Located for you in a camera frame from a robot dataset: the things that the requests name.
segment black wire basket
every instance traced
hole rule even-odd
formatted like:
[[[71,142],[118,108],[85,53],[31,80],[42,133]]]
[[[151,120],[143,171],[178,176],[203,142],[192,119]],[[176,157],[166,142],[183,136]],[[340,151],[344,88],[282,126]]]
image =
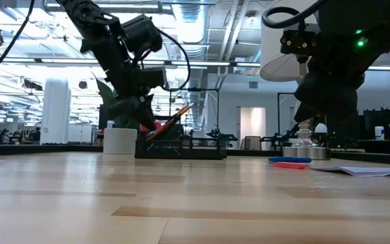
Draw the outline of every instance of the black wire basket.
[[[180,140],[137,141],[136,159],[212,159],[227,157],[224,139],[191,138]]]

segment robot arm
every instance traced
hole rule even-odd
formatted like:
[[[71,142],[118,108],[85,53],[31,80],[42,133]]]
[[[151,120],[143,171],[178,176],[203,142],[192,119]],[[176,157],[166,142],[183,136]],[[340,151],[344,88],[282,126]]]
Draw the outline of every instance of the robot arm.
[[[57,0],[83,37],[81,53],[93,52],[115,88],[118,102],[108,108],[115,119],[121,115],[154,130],[150,88],[165,84],[164,68],[143,68],[137,64],[150,52],[162,48],[160,31],[141,15],[126,23],[100,9],[91,0]],[[134,53],[131,59],[129,52]]]
[[[283,22],[268,17],[292,14]],[[315,14],[318,24],[306,24]],[[390,52],[390,0],[319,0],[299,13],[289,7],[273,7],[262,17],[270,28],[284,28],[281,52],[308,61],[309,72],[295,92],[302,102],[295,120],[323,114],[346,119],[357,110],[356,90],[365,71],[381,55]]]

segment white paper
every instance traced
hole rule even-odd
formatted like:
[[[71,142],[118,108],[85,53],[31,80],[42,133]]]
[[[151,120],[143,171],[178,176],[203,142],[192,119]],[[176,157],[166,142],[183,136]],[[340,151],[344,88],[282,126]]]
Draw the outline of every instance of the white paper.
[[[320,171],[343,171],[352,176],[390,176],[390,167],[312,167]]]

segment cable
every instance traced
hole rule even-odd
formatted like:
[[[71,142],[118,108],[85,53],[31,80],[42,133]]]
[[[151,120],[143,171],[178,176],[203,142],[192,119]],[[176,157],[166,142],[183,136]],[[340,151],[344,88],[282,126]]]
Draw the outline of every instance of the cable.
[[[14,43],[19,38],[20,34],[22,34],[22,31],[24,30],[26,24],[28,24],[28,21],[30,20],[31,13],[33,12],[34,3],[35,3],[35,0],[31,0],[30,7],[28,9],[28,13],[25,16],[25,20],[22,23],[22,25],[20,26],[18,32],[14,35],[12,41],[10,41],[10,44],[7,46],[7,48],[5,49],[3,54],[1,55],[0,64],[3,62],[4,58],[8,55],[8,52],[10,52],[10,49],[13,47]]]
[[[297,24],[299,22],[304,21],[306,18],[310,17],[312,14],[314,14],[316,11],[318,11],[321,7],[323,7],[329,0],[319,0],[315,2],[313,5],[305,9],[303,12],[299,13],[299,11],[291,8],[291,7],[273,7],[266,12],[263,13],[261,17],[261,21],[263,24],[270,28],[286,28],[289,26],[292,26],[294,24]],[[274,22],[269,19],[269,16],[272,14],[277,13],[285,13],[285,14],[292,14],[293,17],[281,21],[281,22]]]
[[[188,84],[189,79],[190,79],[190,63],[189,63],[188,54],[186,53],[185,49],[180,45],[180,43],[178,43],[178,41],[176,41],[174,38],[172,38],[172,36],[164,33],[163,31],[161,31],[159,29],[158,29],[158,31],[160,34],[164,35],[166,38],[172,40],[172,42],[174,42],[174,44],[176,44],[179,47],[179,49],[183,52],[184,58],[186,59],[186,64],[188,66],[188,77],[186,78],[186,81],[183,83],[183,85],[180,85],[180,87],[174,88],[174,89],[166,88],[165,86],[162,87],[162,89],[164,89],[165,91],[176,92],[176,91],[183,89]]]

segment wooden table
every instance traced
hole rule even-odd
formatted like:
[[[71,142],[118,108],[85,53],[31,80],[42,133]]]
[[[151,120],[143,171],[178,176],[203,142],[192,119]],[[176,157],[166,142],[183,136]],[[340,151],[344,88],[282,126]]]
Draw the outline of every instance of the wooden table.
[[[0,157],[0,243],[390,244],[390,177],[278,169],[256,157]]]

